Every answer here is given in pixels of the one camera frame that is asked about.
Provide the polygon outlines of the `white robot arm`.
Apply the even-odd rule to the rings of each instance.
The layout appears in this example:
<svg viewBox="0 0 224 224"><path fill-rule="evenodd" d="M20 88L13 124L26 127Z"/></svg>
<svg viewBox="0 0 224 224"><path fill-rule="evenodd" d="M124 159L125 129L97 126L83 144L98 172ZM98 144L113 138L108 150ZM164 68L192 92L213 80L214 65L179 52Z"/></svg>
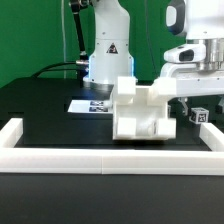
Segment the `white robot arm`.
<svg viewBox="0 0 224 224"><path fill-rule="evenodd" d="M75 16L93 6L96 19L95 50L82 52L88 72L88 87L116 88L119 78L127 80L131 93L126 101L114 99L112 106L129 113L151 116L172 98L224 94L224 0L171 0L166 8L166 26L186 43L164 53L165 64L149 86L137 86L133 58L129 54L128 12L118 0L71 0Z"/></svg>

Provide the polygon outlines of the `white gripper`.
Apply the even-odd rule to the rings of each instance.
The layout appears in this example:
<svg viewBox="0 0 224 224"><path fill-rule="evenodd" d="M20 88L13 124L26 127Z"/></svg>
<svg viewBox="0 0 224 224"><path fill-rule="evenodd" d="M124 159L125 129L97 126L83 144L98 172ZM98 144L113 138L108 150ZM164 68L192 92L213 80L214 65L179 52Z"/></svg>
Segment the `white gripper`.
<svg viewBox="0 0 224 224"><path fill-rule="evenodd" d="M176 81L175 92L188 116L188 98L222 95L216 113L224 114L224 42L186 43L164 53L160 76Z"/></svg>

